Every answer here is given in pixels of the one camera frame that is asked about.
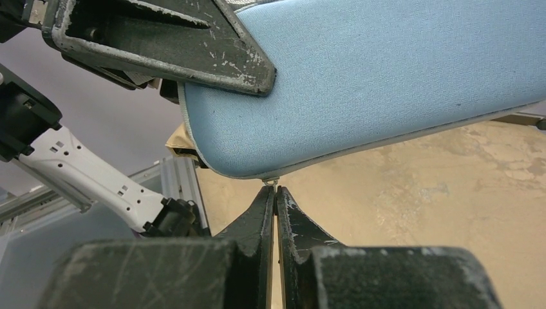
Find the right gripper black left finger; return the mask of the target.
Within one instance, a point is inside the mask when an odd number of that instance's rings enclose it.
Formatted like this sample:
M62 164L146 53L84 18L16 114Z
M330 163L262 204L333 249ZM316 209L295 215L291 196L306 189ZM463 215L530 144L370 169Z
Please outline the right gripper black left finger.
M274 191L213 237L110 239L78 245L39 308L268 308Z

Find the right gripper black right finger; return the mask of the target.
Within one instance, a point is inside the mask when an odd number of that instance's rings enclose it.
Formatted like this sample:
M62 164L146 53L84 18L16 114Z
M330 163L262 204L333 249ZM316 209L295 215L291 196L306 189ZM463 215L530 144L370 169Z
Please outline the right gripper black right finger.
M485 268L458 247L351 247L276 194L285 308L500 308Z

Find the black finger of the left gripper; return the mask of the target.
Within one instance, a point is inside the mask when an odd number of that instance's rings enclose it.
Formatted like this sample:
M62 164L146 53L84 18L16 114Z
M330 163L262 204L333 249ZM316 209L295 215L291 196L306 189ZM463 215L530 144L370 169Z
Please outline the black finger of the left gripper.
M49 1L44 40L87 69L266 96L276 69L225 1Z

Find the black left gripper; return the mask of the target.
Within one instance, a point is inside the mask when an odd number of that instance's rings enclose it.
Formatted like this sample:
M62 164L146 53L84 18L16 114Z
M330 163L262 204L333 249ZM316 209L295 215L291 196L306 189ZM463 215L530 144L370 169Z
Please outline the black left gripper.
M46 18L56 10L56 1L1 0L1 43L27 28L44 32Z

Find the light blue umbrella case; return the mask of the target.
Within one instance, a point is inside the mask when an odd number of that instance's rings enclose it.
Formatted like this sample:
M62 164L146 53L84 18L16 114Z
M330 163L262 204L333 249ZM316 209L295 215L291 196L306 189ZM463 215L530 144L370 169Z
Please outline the light blue umbrella case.
M277 69L267 97L187 84L204 163L267 180L545 100L544 1L276 1L238 17Z

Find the beige umbrella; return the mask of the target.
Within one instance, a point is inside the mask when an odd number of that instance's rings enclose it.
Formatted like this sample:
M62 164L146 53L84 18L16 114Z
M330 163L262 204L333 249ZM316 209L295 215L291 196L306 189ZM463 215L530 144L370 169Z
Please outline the beige umbrella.
M189 130L184 123L175 129L167 139L165 146L173 156L190 158L198 167L203 169L209 168L198 154Z

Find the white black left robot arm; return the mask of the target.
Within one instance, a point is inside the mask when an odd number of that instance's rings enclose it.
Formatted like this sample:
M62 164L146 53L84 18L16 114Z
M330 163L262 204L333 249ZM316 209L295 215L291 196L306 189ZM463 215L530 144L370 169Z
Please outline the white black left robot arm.
M276 69L236 15L245 1L2 1L1 42L38 29L62 58L123 88L160 82L266 96ZM86 149L55 104L1 68L1 160L83 210L98 201L145 237L207 236L205 209L148 191Z

